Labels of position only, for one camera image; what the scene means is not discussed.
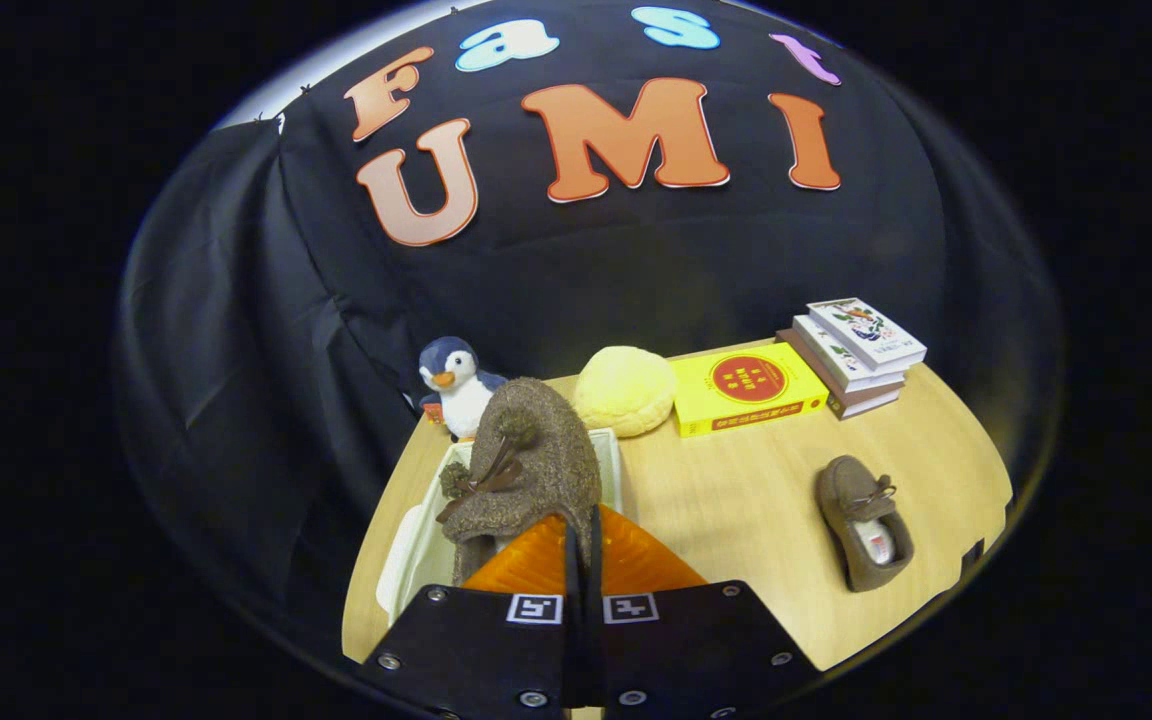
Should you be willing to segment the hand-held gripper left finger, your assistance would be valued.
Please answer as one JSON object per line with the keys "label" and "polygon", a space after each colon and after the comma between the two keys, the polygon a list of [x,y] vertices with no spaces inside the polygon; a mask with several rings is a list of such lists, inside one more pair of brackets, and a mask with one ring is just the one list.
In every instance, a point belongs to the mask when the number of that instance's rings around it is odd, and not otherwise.
{"label": "hand-held gripper left finger", "polygon": [[588,703],[588,638],[575,530],[563,592],[500,594],[429,584],[356,673],[419,717],[566,719]]}

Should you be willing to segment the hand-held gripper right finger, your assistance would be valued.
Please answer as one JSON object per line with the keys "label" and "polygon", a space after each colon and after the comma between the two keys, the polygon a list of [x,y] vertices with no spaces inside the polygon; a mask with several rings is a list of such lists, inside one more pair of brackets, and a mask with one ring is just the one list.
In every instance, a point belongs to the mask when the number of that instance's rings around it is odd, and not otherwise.
{"label": "hand-held gripper right finger", "polygon": [[591,598],[605,719],[758,719],[823,680],[742,579]]}

